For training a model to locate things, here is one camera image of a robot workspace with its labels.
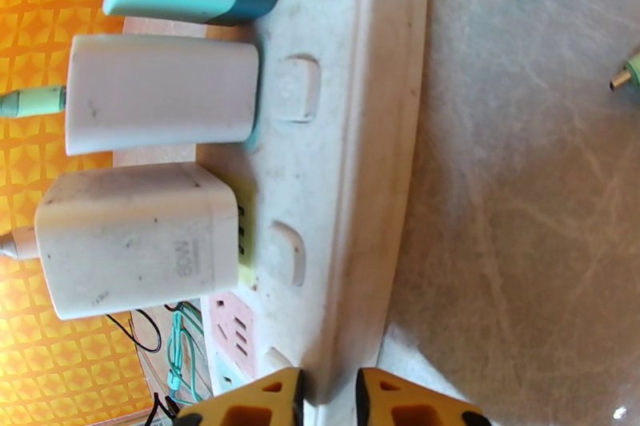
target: power strip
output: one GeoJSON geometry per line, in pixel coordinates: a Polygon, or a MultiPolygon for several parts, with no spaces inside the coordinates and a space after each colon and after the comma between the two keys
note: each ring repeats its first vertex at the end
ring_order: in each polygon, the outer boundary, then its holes
{"type": "MultiPolygon", "coordinates": [[[[355,424],[356,372],[378,358],[398,257],[426,0],[279,0],[254,28],[262,86],[247,143],[125,151],[114,164],[196,157],[253,182],[255,267],[234,291],[253,313],[249,369],[264,376],[302,366],[305,424],[355,424]]],[[[141,19],[127,19],[125,30],[254,36],[141,19]]],[[[212,377],[225,356],[214,337],[218,298],[202,300],[212,377]]]]}

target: white charger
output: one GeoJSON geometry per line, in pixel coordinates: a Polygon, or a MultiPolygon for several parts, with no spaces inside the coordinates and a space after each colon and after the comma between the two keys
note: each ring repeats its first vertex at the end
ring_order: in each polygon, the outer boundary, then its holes
{"type": "Polygon", "coordinates": [[[240,142],[251,134],[258,51],[247,43],[79,35],[66,87],[66,152],[240,142]]]}
{"type": "MultiPolygon", "coordinates": [[[[34,226],[63,320],[186,301],[238,283],[234,192],[196,163],[64,173],[34,226]]],[[[18,239],[25,233],[5,236],[3,253],[32,257],[32,246],[18,239]]]]}

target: floor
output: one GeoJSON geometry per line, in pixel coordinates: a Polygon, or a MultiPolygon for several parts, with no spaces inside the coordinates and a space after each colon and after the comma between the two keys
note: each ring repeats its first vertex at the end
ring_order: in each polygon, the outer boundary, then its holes
{"type": "Polygon", "coordinates": [[[503,426],[640,424],[640,90],[608,90],[640,0],[430,3],[381,366],[503,426]]]}

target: orange patterned surface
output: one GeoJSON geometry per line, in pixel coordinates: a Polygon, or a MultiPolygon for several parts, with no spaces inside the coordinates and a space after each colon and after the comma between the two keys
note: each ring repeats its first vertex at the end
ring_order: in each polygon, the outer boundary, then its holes
{"type": "MultiPolygon", "coordinates": [[[[0,0],[0,93],[64,83],[71,38],[122,32],[102,0],[0,0]]],[[[33,221],[58,174],[105,167],[67,157],[61,114],[0,120],[0,232],[33,221]]],[[[127,315],[119,317],[126,321],[127,315]]],[[[0,425],[85,425],[150,406],[134,346],[104,318],[60,321],[39,261],[0,260],[0,425]]]]}

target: outlet socket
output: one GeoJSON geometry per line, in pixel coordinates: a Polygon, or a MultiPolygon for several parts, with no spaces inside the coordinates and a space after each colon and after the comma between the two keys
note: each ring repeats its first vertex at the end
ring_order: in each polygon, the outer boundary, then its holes
{"type": "Polygon", "coordinates": [[[231,292],[210,300],[214,341],[221,355],[236,364],[248,378],[256,377],[254,313],[231,292]]]}

